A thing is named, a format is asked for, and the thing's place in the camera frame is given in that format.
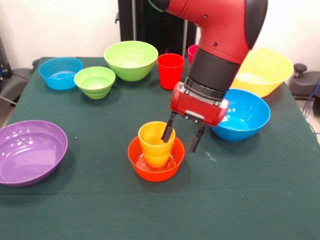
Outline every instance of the purple bowl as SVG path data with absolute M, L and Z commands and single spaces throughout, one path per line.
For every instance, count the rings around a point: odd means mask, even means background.
M 67 147 L 66 134 L 51 122 L 20 121 L 0 129 L 0 185 L 40 182 L 58 166 Z

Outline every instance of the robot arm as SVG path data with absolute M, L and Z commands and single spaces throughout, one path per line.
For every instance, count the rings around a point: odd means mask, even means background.
M 172 93 L 171 117 L 162 139 L 168 141 L 176 114 L 202 123 L 188 150 L 194 152 L 205 126 L 225 116 L 224 100 L 267 14 L 268 0 L 149 0 L 158 10 L 195 23 L 201 31 L 198 50 L 184 83 Z

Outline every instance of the white wall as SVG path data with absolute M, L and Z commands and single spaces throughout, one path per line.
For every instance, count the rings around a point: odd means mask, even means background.
M 118 0 L 0 0 L 0 35 L 11 68 L 43 57 L 102 57 L 120 41 Z
M 320 70 L 320 0 L 269 0 L 257 41 Z M 42 56 L 99 56 L 120 41 L 118 0 L 0 0 L 0 35 L 11 67 Z
M 320 0 L 269 0 L 256 46 L 271 48 L 294 64 L 320 71 Z

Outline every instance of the blue cable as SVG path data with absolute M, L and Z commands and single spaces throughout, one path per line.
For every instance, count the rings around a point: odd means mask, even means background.
M 318 89 L 320 87 L 320 79 L 318 80 L 318 83 L 316 84 L 313 92 L 311 93 L 309 99 L 308 99 L 308 110 L 306 112 L 305 118 L 309 117 L 310 112 L 311 112 L 311 100 L 314 97 L 314 95 L 317 93 Z

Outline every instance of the yellow bowl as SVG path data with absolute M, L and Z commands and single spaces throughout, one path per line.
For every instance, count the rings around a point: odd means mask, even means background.
M 286 56 L 258 47 L 249 52 L 230 88 L 245 90 L 263 98 L 291 78 L 293 73 L 294 65 Z

